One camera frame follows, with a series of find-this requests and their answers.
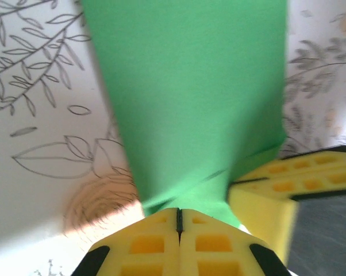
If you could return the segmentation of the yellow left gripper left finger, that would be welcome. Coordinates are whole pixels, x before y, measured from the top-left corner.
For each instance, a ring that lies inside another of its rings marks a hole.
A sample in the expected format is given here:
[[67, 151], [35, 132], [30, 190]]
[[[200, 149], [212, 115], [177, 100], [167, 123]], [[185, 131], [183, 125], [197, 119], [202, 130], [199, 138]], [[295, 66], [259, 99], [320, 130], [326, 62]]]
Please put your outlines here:
[[72, 275], [178, 275], [180, 209], [148, 216], [93, 244]]

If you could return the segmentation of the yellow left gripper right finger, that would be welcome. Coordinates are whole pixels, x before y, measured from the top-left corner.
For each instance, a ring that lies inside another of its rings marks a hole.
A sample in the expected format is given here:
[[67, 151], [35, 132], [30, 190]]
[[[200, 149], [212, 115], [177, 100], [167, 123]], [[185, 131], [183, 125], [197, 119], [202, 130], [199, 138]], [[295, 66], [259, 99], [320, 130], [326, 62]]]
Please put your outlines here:
[[262, 240], [198, 211], [178, 213], [180, 275], [287, 275]]

